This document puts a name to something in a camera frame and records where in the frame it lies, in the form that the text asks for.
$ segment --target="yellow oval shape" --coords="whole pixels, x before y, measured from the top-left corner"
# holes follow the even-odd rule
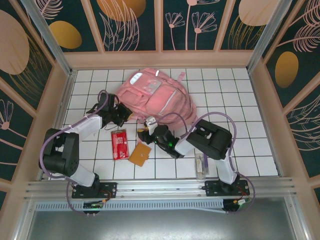
[[[7,74],[22,73],[29,61],[28,36],[20,23],[0,10],[0,69]]]
[[[128,13],[125,11],[123,2],[128,8]],[[136,18],[140,17],[146,9],[146,0],[97,0],[97,3],[103,13],[110,19],[121,22],[132,20],[130,9],[132,9]]]
[[[299,69],[297,56],[290,51],[280,55],[275,65],[275,82],[280,88],[289,87],[295,80]]]
[[[249,26],[262,26],[269,22],[279,0],[241,0],[240,20]]]
[[[61,47],[76,49],[82,44],[80,32],[66,21],[55,21],[49,25],[49,28]]]

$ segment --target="metal base plate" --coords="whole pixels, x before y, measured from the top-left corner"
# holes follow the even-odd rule
[[[110,197],[111,199],[116,198],[117,193],[117,183],[116,182],[100,182],[100,191],[97,195],[92,195],[86,192],[83,192],[81,186],[76,186],[75,191],[72,192],[71,197],[73,199],[107,199]]]
[[[209,180],[204,182],[205,194],[207,197],[219,196],[242,196],[243,193],[239,190],[241,188],[245,194],[250,195],[250,190],[247,180],[239,180],[239,182],[232,188],[229,193],[222,190],[221,181]]]

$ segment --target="backpack strap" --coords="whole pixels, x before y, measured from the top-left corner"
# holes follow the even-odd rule
[[[180,75],[178,76],[178,79],[176,80],[178,83],[181,83],[182,79],[185,77],[186,73],[185,72],[181,72]]]

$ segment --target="red snack bag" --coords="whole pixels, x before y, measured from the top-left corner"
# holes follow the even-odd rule
[[[127,159],[129,147],[125,129],[111,132],[113,160]]]

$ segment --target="pink backpack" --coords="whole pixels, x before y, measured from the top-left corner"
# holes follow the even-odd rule
[[[116,95],[132,112],[132,118],[144,122],[149,116],[156,120],[168,113],[178,113],[191,125],[197,118],[197,108],[181,81],[182,72],[177,81],[163,72],[145,68],[133,73],[118,89]],[[160,124],[168,125],[170,130],[178,129],[184,124],[177,115],[169,115]]]

